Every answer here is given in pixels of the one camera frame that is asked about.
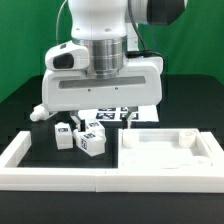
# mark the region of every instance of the white robot link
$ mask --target white robot link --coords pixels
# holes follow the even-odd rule
[[[156,105],[164,60],[151,51],[128,52],[126,23],[170,24],[187,0],[68,0],[72,40],[45,58],[42,106],[50,112]]]

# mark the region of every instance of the white tray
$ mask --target white tray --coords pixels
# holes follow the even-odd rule
[[[118,169],[17,168],[32,144],[30,132],[20,132],[0,156],[0,190],[223,193],[222,148],[197,129],[195,146],[180,147],[182,130],[119,130]],[[124,133],[132,132],[139,142],[123,147]]]

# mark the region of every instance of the green backdrop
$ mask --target green backdrop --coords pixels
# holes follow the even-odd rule
[[[32,76],[44,74],[44,55],[56,43],[55,23],[62,2],[0,0],[0,102]],[[223,0],[189,0],[186,12],[172,25],[141,25],[140,30],[148,48],[158,49],[167,59],[167,74],[207,74],[224,83],[223,12]],[[61,42],[70,39],[70,31],[66,7]]]

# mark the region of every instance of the black table surface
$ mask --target black table surface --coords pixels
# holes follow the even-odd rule
[[[42,77],[36,76],[0,103],[0,153],[19,131],[29,130],[32,147],[20,167],[117,167],[117,130],[121,122],[103,122],[104,155],[89,158],[81,150],[56,150],[54,124],[72,125],[69,114],[33,123],[29,115],[41,103]],[[211,131],[224,148],[224,86],[206,75],[162,76],[159,123],[133,128],[198,128]],[[0,192],[0,223],[223,223],[224,194]]]

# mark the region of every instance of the black cable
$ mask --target black cable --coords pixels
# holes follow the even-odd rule
[[[138,39],[141,42],[143,49],[147,50],[146,43],[144,42],[144,39],[142,38],[142,36],[139,33],[138,28],[136,26],[136,22],[135,22],[133,12],[132,12],[132,0],[128,0],[128,12],[129,12],[129,17],[130,17],[130,20],[131,20],[131,24],[132,24],[132,26],[133,26],[133,28],[134,28],[137,36],[138,36]]]
[[[127,58],[139,58],[139,57],[144,57],[144,58],[149,58],[153,56],[158,56],[163,59],[163,72],[165,71],[166,68],[166,61],[165,58],[163,57],[162,54],[155,52],[155,51],[150,51],[150,50],[145,50],[145,51],[128,51],[126,53]]]

